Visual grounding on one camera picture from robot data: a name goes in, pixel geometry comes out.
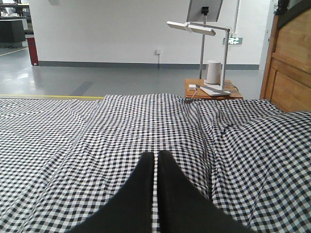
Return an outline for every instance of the wooden nightstand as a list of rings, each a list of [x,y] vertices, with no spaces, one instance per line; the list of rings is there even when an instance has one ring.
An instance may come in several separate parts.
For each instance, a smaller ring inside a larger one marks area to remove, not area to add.
[[[185,87],[185,97],[192,98],[195,91],[189,91],[189,84],[196,84],[198,86],[204,85],[204,79],[185,79],[184,87]],[[238,89],[232,84],[230,80],[225,80],[225,89],[230,91],[231,94],[229,96],[209,96],[207,93],[202,91],[200,87],[198,87],[197,94],[193,96],[193,98],[206,99],[206,100],[233,100],[233,99],[243,99],[242,95],[238,91]]]

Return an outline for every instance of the white desk lamp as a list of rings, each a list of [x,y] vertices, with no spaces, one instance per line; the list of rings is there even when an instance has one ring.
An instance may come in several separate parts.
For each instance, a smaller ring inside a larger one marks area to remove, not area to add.
[[[176,28],[176,29],[185,30],[188,32],[200,33],[203,35],[211,35],[211,36],[216,35],[216,32],[214,31],[214,29],[225,31],[225,52],[224,52],[223,68],[222,68],[222,73],[221,73],[221,78],[220,78],[220,86],[209,85],[209,86],[204,86],[201,89],[207,92],[211,96],[229,95],[230,92],[224,89],[224,85],[225,85],[225,68],[227,64],[230,29],[201,24],[201,23],[192,23],[192,22],[175,23],[175,22],[168,21],[167,24],[171,28]],[[200,78],[201,78],[201,75],[202,75],[202,66],[200,66]]]

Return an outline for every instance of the wooden headboard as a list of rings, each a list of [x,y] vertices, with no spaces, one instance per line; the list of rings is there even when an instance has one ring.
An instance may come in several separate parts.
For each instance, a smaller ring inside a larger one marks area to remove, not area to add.
[[[260,99],[284,112],[311,111],[311,0],[279,0]]]

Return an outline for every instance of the baseboard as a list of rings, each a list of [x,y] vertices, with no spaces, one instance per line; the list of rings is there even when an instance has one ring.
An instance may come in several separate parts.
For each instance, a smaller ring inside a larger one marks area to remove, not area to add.
[[[39,61],[41,67],[91,67],[91,68],[158,68],[152,63],[109,63],[109,62],[57,62]],[[161,69],[199,69],[198,64],[160,64]],[[259,70],[259,65],[228,64],[227,70]]]

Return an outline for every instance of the white container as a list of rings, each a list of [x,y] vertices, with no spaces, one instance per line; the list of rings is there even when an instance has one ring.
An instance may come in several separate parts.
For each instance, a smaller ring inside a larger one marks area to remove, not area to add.
[[[220,76],[222,72],[222,64],[217,61],[207,61],[206,76],[204,85],[220,84]]]

